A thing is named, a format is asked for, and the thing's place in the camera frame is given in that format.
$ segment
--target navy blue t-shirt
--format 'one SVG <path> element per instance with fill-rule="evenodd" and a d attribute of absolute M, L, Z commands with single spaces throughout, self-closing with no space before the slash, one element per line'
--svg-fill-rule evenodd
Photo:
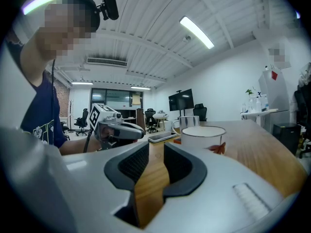
<path fill-rule="evenodd" d="M 21 70 L 20 52 L 22 46 L 8 43 L 12 57 Z M 54 112 L 52 115 L 52 84 L 48 80 L 45 71 L 40 86 L 36 87 L 30 83 L 36 91 L 36 96 L 30 104 L 21 124 L 25 133 L 33 134 L 45 144 L 55 145 L 60 148 L 67 140 L 64 137 L 59 119 L 59 102 L 54 87 Z"/>

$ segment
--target television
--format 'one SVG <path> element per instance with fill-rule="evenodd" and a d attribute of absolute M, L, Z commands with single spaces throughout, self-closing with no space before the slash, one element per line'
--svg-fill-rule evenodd
<path fill-rule="evenodd" d="M 170 111 L 179 111 L 194 108 L 192 90 L 183 91 L 169 96 Z"/>

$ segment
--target person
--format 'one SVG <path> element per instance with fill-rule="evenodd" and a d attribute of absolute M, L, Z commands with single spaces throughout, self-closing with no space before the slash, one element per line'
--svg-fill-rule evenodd
<path fill-rule="evenodd" d="M 86 138 L 67 141 L 59 118 L 59 102 L 52 84 L 47 78 L 45 67 L 56 57 L 72 50 L 79 39 L 90 38 L 100 24 L 99 13 L 95 13 L 93 0 L 61 0 L 45 9 L 44 25 L 24 45 L 8 44 L 9 50 L 25 78 L 36 91 L 21 124 L 25 133 L 33 134 L 45 144 L 55 145 L 62 155 L 82 153 Z M 104 128 L 101 138 L 113 134 Z M 87 151 L 101 148 L 100 142 L 92 135 Z"/>

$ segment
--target brick wall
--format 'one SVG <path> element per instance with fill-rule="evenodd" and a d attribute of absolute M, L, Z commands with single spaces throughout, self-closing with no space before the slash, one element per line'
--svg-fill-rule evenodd
<path fill-rule="evenodd" d="M 48 79 L 51 81 L 52 76 L 49 72 L 46 72 Z M 56 88 L 57 99 L 59 101 L 60 117 L 68 117 L 68 103 L 70 89 L 65 87 L 60 81 L 54 77 L 54 87 Z"/>

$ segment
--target black trash can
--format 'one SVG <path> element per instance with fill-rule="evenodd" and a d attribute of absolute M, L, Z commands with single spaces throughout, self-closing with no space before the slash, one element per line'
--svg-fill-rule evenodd
<path fill-rule="evenodd" d="M 279 123 L 273 126 L 273 136 L 296 156 L 301 126 L 294 123 Z"/>

